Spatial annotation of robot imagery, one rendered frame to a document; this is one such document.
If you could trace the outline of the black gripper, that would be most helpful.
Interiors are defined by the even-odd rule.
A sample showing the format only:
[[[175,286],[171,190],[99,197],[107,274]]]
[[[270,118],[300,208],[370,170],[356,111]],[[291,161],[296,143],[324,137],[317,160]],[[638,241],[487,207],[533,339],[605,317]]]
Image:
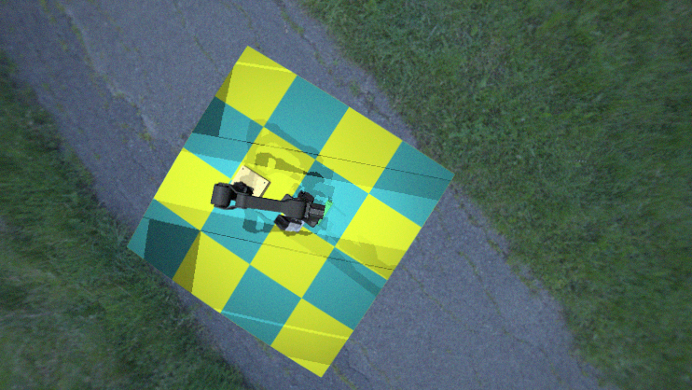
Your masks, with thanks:
[[[285,200],[285,199],[294,199],[294,197],[292,197],[291,195],[289,195],[288,193],[286,193],[286,194],[284,194],[284,196],[282,197],[281,201],[283,201],[283,200]],[[309,226],[311,226],[312,228],[314,228],[315,225],[317,224],[317,222],[318,222],[319,220],[320,220],[319,218],[309,217],[308,220],[302,220],[302,221],[304,221],[306,224],[308,224]]]

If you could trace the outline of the green flat plate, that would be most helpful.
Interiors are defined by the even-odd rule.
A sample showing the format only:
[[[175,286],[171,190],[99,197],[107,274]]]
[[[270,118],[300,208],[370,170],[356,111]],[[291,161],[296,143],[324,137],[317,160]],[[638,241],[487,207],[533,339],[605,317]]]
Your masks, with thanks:
[[[324,216],[325,216],[325,214],[327,213],[327,211],[329,210],[329,208],[331,207],[332,204],[333,204],[333,202],[331,202],[330,200],[327,200],[327,202],[325,203],[325,212],[324,212]],[[320,220],[317,222],[316,225],[318,226],[318,225],[320,224],[321,221],[322,221],[322,219],[320,219]]]

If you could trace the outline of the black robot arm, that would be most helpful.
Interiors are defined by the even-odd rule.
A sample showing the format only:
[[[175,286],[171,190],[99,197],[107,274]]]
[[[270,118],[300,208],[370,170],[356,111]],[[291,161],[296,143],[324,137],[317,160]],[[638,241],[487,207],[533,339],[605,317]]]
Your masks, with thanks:
[[[221,210],[257,209],[283,213],[295,220],[308,220],[309,217],[323,219],[325,205],[313,203],[314,197],[306,191],[300,191],[294,199],[283,201],[252,196],[253,190],[243,181],[234,182],[233,185],[225,182],[215,183],[210,204]],[[235,205],[230,206],[230,201]]]

